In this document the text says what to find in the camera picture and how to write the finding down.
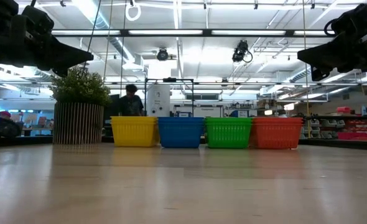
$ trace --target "blue basket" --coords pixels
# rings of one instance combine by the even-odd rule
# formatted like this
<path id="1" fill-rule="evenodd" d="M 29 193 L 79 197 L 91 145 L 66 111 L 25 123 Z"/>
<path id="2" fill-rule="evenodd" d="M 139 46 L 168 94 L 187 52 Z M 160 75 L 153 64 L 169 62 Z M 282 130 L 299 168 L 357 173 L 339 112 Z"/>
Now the blue basket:
<path id="1" fill-rule="evenodd" d="M 204 129 L 204 118 L 159 118 L 161 146 L 197 148 Z"/>

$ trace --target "green leaves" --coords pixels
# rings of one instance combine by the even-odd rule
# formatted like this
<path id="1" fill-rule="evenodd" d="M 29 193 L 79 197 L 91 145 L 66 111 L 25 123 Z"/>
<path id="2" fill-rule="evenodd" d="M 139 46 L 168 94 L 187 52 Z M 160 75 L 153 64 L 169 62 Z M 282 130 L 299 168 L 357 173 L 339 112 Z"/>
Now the green leaves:
<path id="1" fill-rule="evenodd" d="M 103 86 L 99 73 L 92 73 L 80 67 L 68 70 L 65 78 L 52 77 L 52 90 L 54 98 L 59 103 L 90 103 L 108 106 L 111 103 L 110 89 Z"/>

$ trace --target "wooden planter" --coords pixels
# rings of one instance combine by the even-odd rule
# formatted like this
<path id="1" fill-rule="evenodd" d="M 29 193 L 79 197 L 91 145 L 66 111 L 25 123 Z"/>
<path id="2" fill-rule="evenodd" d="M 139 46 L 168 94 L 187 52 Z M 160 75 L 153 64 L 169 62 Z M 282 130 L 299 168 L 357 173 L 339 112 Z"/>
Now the wooden planter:
<path id="1" fill-rule="evenodd" d="M 54 144 L 98 144 L 102 141 L 103 106 L 56 103 Z"/>

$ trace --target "green basket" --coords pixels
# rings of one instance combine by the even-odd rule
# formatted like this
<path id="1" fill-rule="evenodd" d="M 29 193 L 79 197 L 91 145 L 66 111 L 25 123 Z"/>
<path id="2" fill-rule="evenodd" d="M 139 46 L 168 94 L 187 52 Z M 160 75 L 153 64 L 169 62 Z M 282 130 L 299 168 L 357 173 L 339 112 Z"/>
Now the green basket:
<path id="1" fill-rule="evenodd" d="M 248 147 L 252 118 L 206 118 L 208 147 Z"/>

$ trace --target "potted plant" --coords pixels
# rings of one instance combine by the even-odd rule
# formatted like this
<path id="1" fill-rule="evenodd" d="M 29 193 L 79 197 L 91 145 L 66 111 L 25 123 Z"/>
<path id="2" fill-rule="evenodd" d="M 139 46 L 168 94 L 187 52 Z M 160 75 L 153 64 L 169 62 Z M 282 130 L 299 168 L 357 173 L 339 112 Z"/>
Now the potted plant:
<path id="1" fill-rule="evenodd" d="M 65 78 L 52 77 L 55 104 L 54 144 L 101 142 L 103 110 L 110 104 L 110 89 L 98 73 L 80 67 L 68 70 Z"/>

